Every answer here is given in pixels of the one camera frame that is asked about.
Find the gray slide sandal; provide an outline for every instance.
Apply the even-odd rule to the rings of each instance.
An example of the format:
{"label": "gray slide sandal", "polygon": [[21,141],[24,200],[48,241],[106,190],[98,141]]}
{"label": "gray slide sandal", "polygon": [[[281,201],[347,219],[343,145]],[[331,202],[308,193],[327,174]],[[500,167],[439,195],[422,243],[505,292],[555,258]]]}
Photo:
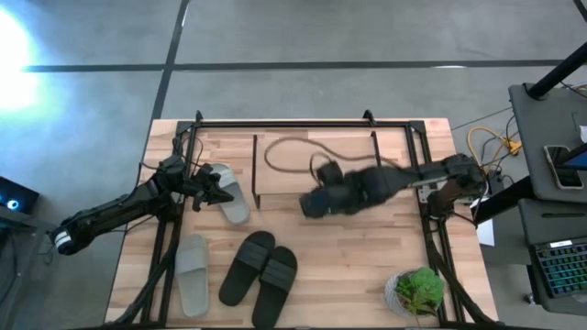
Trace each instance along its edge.
{"label": "gray slide sandal", "polygon": [[232,202],[219,204],[227,220],[233,225],[241,225],[249,221],[250,210],[240,190],[235,173],[228,165],[220,163],[212,164],[212,169],[213,173],[220,174],[218,186],[235,198]]}
{"label": "gray slide sandal", "polygon": [[202,316],[208,312],[208,246],[200,235],[180,241],[175,255],[175,278],[180,288],[185,315]]}

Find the wooden tabletop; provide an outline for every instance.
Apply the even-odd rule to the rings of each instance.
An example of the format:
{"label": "wooden tabletop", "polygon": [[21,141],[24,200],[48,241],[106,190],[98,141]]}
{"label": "wooden tabletop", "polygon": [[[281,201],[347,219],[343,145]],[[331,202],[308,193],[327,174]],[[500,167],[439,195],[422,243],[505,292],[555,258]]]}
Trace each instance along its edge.
{"label": "wooden tabletop", "polygon": [[[421,119],[426,122],[433,160],[455,153],[447,119]],[[144,161],[157,166],[172,152],[177,120],[153,122]],[[348,156],[374,154],[371,132],[379,139],[382,157],[409,164],[402,128],[211,128],[198,129],[203,144],[196,147],[194,160],[202,149],[200,163],[228,164],[251,210],[245,225],[231,225],[217,205],[205,206],[200,213],[187,207],[183,214],[182,237],[200,234],[210,252],[210,309],[206,316],[189,318],[183,314],[177,284],[173,284],[168,326],[252,327],[252,310],[259,284],[255,281],[244,301],[236,307],[222,304],[218,290],[228,267],[244,238],[255,231],[275,235],[278,245],[290,248],[298,260],[298,273],[285,304],[278,327],[402,327],[416,326],[415,319],[404,319],[389,310],[383,301],[385,282],[395,273],[427,266],[424,238],[414,190],[398,193],[386,204],[353,216],[335,215],[323,219],[304,218],[298,204],[299,193],[309,192],[316,183],[309,174],[288,174],[270,169],[264,159],[266,147],[276,138],[303,137],[319,140]],[[253,136],[257,136],[257,210],[250,192],[252,180]],[[275,165],[307,169],[310,155],[318,148],[288,141],[268,155]],[[319,166],[322,159],[316,160]],[[374,160],[349,163],[344,170],[360,169]],[[143,169],[141,181],[152,170]],[[466,214],[466,208],[460,208]],[[482,310],[497,319],[493,297],[482,260],[475,228],[459,218],[448,224],[452,255],[460,283]],[[134,228],[124,240],[116,279],[106,313],[106,321],[116,319],[137,296],[150,267],[157,220]],[[152,318],[160,307],[162,280],[155,292]],[[448,295],[445,299],[449,319],[454,319]],[[437,325],[436,317],[419,323]]]}

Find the green plant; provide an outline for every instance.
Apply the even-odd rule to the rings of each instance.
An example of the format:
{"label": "green plant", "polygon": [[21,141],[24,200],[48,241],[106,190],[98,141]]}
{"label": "green plant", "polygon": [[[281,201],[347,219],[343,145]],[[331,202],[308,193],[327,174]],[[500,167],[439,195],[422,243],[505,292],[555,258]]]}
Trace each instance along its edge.
{"label": "green plant", "polygon": [[433,270],[423,267],[401,276],[395,292],[411,314],[434,315],[444,297],[444,282]]}

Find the smartphone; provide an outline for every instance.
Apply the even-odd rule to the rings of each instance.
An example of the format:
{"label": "smartphone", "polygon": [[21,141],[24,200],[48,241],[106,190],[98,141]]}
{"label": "smartphone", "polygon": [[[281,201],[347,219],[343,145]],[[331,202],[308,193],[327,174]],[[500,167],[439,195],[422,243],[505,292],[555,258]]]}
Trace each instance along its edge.
{"label": "smartphone", "polygon": [[545,146],[548,166],[552,171],[555,182],[560,189],[583,189],[583,182],[577,170],[558,167],[569,156],[569,148],[565,146]]}

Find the concrete floor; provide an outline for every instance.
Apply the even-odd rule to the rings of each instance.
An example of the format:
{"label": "concrete floor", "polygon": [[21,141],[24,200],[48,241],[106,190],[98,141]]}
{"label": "concrete floor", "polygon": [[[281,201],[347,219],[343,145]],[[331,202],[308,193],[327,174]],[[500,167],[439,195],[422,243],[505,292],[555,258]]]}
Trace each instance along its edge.
{"label": "concrete floor", "polygon": [[[43,194],[44,219],[58,223],[131,189],[161,72],[14,68],[164,63],[180,2],[0,3],[0,41],[9,46],[0,52],[0,140],[8,141],[0,175]],[[176,62],[556,60],[585,41],[586,28],[571,0],[193,0]],[[161,116],[358,117],[370,109],[378,117],[447,117],[456,127],[506,108],[510,84],[535,82],[550,69],[183,71],[172,75]],[[567,83],[585,76],[580,69]],[[511,115],[456,129],[457,150],[469,153],[470,127],[501,131]],[[476,137],[475,147],[484,140]],[[515,180],[526,175],[523,155],[503,167]],[[121,239],[101,236],[50,266],[39,258],[15,328],[101,324]],[[487,270],[501,321],[554,329],[587,322],[526,306],[523,269],[487,263]]]}

